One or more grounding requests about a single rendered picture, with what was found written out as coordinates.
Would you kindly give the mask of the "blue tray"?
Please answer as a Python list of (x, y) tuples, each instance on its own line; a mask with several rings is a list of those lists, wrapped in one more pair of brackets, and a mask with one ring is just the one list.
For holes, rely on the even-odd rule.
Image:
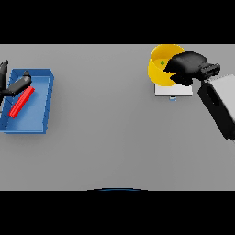
[(0, 113), (0, 132), (6, 134), (45, 134), (48, 128), (54, 76), (51, 69), (13, 69), (7, 85), (19, 80), (24, 71), (28, 71), (31, 75), (31, 85), (35, 91), (15, 118), (9, 116), (9, 111), (18, 100), (19, 95), (4, 98)]

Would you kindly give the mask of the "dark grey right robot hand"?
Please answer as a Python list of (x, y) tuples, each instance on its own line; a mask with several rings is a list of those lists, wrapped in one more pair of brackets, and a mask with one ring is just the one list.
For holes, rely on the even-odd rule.
[(205, 81), (220, 72), (218, 63), (210, 63), (205, 56), (194, 51), (184, 51), (174, 55), (164, 71), (172, 73), (170, 79), (177, 84), (190, 86), (193, 80)]

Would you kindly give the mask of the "pale square measuring scale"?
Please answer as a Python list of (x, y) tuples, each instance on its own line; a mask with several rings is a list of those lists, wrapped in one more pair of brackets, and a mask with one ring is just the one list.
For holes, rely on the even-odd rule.
[(171, 101), (175, 101), (178, 96), (192, 96), (193, 87), (175, 84), (172, 86), (154, 86), (156, 96), (167, 96)]

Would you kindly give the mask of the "red beaker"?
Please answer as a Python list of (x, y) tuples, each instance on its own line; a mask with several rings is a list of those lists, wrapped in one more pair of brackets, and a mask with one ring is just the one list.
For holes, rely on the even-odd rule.
[(11, 118), (17, 117), (18, 113), (21, 111), (23, 106), (27, 103), (28, 99), (31, 97), (34, 91), (35, 91), (35, 88), (33, 86), (29, 86), (26, 90), (23, 91), (21, 96), (18, 98), (18, 100), (15, 102), (15, 104), (12, 106), (12, 108), (9, 111), (9, 116)]

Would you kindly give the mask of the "yellow bowl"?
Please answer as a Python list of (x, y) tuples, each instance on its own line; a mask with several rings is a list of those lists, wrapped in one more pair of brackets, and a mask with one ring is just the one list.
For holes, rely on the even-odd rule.
[(151, 52), (147, 74), (154, 84), (160, 86), (172, 86), (176, 82), (170, 79), (174, 73), (167, 73), (164, 69), (168, 61), (176, 54), (184, 52), (185, 49), (177, 44), (159, 44)]

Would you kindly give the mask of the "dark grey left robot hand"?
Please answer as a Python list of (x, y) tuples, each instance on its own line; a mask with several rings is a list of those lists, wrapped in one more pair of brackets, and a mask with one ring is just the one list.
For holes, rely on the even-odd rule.
[(31, 86), (32, 80), (29, 71), (24, 71), (22, 77), (15, 81), (13, 84), (6, 87), (6, 75), (7, 75), (8, 60), (0, 63), (0, 105), (7, 96), (16, 96), (29, 86)]

